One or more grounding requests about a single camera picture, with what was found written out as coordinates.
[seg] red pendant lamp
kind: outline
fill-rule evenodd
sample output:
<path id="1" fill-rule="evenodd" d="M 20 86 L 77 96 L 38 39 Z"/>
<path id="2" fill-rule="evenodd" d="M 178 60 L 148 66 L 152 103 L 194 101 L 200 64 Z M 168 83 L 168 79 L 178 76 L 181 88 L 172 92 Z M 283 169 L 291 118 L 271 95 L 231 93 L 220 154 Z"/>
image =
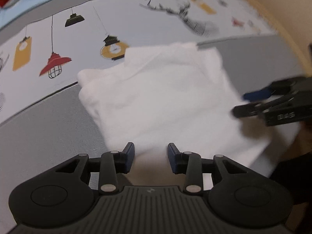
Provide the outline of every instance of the red pendant lamp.
<path id="1" fill-rule="evenodd" d="M 41 70 L 39 76 L 48 73 L 49 78 L 55 78 L 62 72 L 62 65 L 71 61 L 69 57 L 61 57 L 59 54 L 53 51 L 53 15 L 52 15 L 52 25 L 51 25 L 51 36 L 52 36 L 52 54 L 48 59 L 47 65 Z"/>

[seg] silver screw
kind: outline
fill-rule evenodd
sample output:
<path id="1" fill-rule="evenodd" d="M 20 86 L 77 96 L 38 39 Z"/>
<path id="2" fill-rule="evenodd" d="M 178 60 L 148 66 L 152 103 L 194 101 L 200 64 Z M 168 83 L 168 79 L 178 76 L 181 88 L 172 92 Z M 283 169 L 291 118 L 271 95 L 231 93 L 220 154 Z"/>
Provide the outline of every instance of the silver screw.
<path id="1" fill-rule="evenodd" d="M 116 190 L 116 186 L 114 186 L 113 184 L 105 184 L 101 186 L 101 190 L 103 192 L 113 192 Z"/>
<path id="2" fill-rule="evenodd" d="M 202 188 L 198 185 L 189 185 L 185 189 L 186 191 L 191 192 L 191 193 L 197 193 L 202 190 Z"/>

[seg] folded white garment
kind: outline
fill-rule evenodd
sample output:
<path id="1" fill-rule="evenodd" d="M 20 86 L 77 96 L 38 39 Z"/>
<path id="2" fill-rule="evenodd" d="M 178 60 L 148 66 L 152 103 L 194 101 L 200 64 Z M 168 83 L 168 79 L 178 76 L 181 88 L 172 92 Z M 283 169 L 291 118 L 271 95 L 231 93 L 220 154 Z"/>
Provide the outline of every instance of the folded white garment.
<path id="1" fill-rule="evenodd" d="M 167 145 L 202 158 L 223 154 L 250 166 L 269 144 L 266 129 L 244 135 L 231 109 L 242 104 L 216 48 L 195 43 L 128 48 L 125 61 L 78 74 L 79 98 L 98 125 L 109 150 L 135 144 L 126 177 L 134 185 L 181 185 L 172 173 Z M 204 176 L 205 188 L 211 187 Z"/>

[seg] cloth fold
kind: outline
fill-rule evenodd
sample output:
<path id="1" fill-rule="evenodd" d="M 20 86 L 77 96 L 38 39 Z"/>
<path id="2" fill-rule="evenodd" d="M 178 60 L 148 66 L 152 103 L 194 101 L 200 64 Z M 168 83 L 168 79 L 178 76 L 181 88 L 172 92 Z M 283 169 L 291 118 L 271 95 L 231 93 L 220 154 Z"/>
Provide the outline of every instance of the cloth fold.
<path id="1" fill-rule="evenodd" d="M 167 145 L 202 158 L 223 154 L 250 166 L 269 144 L 259 121 L 257 136 L 244 135 L 231 109 L 243 102 L 222 67 L 216 48 L 195 43 L 128 48 L 125 61 L 78 74 L 79 99 L 98 125 L 109 150 L 135 144 L 126 177 L 134 185 L 182 185 L 172 173 Z M 211 188 L 204 176 L 205 189 Z"/>

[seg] gray tabletop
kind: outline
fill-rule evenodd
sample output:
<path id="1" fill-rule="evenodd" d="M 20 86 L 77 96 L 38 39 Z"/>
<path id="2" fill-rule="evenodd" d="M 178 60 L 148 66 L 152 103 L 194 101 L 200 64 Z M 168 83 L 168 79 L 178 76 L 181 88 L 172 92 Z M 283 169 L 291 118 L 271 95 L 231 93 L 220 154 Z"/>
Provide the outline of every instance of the gray tabletop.
<path id="1" fill-rule="evenodd" d="M 53 0 L 24 14 L 0 32 L 0 44 L 26 24 L 88 0 Z M 302 74 L 298 60 L 279 36 L 216 41 L 231 82 L 243 94 L 273 80 Z M 8 208 L 18 184 L 52 166 L 86 152 L 99 157 L 106 146 L 97 126 L 79 102 L 79 85 L 67 88 L 22 111 L 0 126 L 0 233 L 15 225 Z M 297 124 L 272 128 L 273 140 L 252 168 L 269 175 L 297 131 Z M 95 186 L 96 177 L 91 179 Z"/>

